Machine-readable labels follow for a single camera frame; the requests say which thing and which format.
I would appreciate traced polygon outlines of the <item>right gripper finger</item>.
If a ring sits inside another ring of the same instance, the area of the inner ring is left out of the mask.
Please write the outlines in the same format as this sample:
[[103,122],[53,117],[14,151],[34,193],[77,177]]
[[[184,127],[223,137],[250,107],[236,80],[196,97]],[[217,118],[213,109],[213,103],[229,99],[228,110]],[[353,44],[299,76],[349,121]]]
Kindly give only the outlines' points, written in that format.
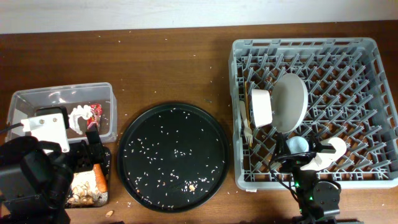
[[288,154],[288,145],[286,143],[286,138],[282,133],[277,133],[275,157],[286,156],[287,154]]
[[329,143],[322,144],[315,136],[310,136],[309,138],[309,153],[327,153],[334,154],[336,149]]

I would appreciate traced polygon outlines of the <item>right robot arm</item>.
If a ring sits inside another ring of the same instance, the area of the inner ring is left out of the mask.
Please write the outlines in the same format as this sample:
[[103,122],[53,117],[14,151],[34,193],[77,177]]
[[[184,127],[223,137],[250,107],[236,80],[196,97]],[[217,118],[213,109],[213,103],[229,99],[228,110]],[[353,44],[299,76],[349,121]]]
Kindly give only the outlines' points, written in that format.
[[276,136],[276,145],[268,163],[273,178],[285,187],[298,203],[300,215],[293,223],[338,223],[341,185],[318,178],[318,173],[329,168],[346,153],[344,140],[332,137],[318,140],[296,136]]

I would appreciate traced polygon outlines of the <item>wooden chopstick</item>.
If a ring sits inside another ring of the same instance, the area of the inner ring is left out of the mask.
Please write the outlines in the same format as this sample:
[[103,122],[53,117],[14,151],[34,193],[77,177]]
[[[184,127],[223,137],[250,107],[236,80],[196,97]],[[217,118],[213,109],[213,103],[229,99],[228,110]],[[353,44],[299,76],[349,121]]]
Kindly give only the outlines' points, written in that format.
[[252,147],[252,130],[250,127],[250,114],[249,114],[249,102],[248,102],[248,87],[247,82],[244,82],[244,94],[245,94],[245,104],[246,104],[246,117],[247,117],[247,130],[248,130],[248,144]]

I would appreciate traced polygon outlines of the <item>orange carrot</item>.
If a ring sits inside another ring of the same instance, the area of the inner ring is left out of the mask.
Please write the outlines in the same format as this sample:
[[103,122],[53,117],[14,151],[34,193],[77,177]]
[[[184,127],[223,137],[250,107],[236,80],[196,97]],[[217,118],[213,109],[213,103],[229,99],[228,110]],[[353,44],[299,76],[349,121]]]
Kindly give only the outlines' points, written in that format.
[[98,190],[101,193],[107,192],[108,187],[107,187],[105,176],[101,170],[101,166],[99,164],[95,164],[93,166],[93,170],[95,173],[96,186],[97,186]]

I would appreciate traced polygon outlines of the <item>red snack wrapper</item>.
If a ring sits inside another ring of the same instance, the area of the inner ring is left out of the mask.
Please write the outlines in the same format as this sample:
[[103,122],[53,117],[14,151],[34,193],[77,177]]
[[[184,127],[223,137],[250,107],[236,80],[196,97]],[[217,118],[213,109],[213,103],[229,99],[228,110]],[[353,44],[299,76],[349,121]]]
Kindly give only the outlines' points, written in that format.
[[90,105],[91,117],[87,120],[87,130],[100,128],[101,116],[103,114],[102,106],[99,103]]

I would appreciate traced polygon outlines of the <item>light blue cup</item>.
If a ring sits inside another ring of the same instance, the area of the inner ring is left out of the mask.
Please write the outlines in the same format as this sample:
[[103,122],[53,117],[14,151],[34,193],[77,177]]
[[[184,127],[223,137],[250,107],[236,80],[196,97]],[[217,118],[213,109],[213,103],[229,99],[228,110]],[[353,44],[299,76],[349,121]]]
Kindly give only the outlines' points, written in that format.
[[291,154],[298,154],[309,151],[307,140],[301,136],[294,136],[286,141]]

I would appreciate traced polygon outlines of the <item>grey round plate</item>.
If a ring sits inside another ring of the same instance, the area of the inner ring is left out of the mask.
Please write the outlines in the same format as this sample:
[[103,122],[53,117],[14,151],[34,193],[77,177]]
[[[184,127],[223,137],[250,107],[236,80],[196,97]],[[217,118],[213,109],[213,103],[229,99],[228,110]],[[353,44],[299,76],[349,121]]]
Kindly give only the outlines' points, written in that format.
[[289,133],[302,123],[308,107],[308,90],[304,81],[294,73],[280,78],[271,94],[273,127],[279,133]]

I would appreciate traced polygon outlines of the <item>white paper cup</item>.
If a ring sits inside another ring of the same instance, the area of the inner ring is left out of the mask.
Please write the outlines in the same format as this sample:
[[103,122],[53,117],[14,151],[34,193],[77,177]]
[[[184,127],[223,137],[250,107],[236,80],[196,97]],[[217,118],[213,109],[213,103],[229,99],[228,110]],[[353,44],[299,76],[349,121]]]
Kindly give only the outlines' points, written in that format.
[[329,139],[322,140],[322,146],[332,146],[332,149],[323,149],[321,154],[325,154],[326,156],[332,158],[334,161],[339,159],[346,153],[347,146],[344,140],[338,137],[332,137]]

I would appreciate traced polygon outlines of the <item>round black serving tray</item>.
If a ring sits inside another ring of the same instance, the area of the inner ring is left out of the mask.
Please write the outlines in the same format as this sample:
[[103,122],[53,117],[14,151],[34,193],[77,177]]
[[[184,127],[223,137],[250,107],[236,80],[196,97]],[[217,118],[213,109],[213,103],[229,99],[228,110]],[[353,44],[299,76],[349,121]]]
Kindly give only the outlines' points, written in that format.
[[157,105],[136,118],[119,142],[117,171],[124,188],[156,212],[203,205],[221,188],[228,169],[226,133],[194,105]]

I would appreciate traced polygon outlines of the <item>white plastic fork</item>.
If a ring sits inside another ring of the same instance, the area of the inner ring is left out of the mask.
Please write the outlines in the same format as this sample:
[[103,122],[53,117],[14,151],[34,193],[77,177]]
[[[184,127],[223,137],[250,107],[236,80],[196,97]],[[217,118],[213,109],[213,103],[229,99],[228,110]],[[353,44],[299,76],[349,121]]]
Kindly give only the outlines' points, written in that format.
[[241,113],[241,118],[244,126],[244,137],[246,139],[246,142],[249,144],[249,146],[252,146],[252,131],[251,128],[248,125],[248,117],[246,114],[246,105],[244,101],[239,102],[239,109]]

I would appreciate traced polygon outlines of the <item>white bowl with leftovers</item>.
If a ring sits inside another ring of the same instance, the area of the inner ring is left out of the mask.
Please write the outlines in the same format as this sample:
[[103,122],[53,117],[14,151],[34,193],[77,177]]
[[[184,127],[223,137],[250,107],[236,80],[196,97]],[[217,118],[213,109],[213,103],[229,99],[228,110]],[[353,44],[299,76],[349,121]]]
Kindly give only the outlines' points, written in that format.
[[257,128],[271,124],[271,96],[267,90],[252,89],[252,111],[254,124]]

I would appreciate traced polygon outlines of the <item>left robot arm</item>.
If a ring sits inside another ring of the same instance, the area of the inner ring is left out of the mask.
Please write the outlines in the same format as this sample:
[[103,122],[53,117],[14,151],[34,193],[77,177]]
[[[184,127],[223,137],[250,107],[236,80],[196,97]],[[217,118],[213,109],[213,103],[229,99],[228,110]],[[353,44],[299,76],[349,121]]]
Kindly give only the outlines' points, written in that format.
[[12,139],[1,146],[1,203],[9,214],[1,223],[69,223],[65,203],[73,176],[105,161],[98,133],[69,145],[63,152],[57,142],[33,136]]

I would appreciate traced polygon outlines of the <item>clear plastic bin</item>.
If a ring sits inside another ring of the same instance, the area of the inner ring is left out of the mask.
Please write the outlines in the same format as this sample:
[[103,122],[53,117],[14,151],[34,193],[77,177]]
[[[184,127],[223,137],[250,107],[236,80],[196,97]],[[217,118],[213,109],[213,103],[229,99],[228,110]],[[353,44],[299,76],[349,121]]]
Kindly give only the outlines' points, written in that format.
[[7,124],[18,123],[30,118],[41,108],[64,106],[69,113],[78,106],[100,104],[103,114],[99,122],[99,136],[102,142],[117,139],[117,100],[110,83],[86,83],[52,86],[16,91],[11,98]]

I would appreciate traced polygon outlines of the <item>grey plastic dishwasher rack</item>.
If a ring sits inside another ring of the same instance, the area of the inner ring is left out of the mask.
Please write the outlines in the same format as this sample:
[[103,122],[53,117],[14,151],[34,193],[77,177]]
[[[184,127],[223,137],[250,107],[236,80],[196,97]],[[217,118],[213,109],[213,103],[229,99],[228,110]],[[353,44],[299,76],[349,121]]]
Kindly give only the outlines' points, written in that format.
[[347,145],[318,177],[344,189],[397,185],[397,110],[373,39],[240,39],[232,44],[228,67],[240,189],[282,189],[292,179],[270,163],[276,128],[253,127],[253,143],[247,144],[239,110],[254,89],[272,90],[288,73],[306,85],[308,107],[303,122],[287,136],[339,137]]

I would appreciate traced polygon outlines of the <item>white napkin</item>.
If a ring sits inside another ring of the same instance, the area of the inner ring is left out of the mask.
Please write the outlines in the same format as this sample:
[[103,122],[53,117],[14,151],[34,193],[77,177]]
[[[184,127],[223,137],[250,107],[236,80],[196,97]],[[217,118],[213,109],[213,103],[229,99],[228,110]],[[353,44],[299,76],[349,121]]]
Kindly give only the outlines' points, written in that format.
[[73,108],[72,112],[68,115],[69,128],[71,128],[77,134],[82,135],[83,131],[80,129],[79,119],[82,118],[85,121],[88,121],[92,115],[93,113],[91,112],[91,106],[78,105],[76,108]]

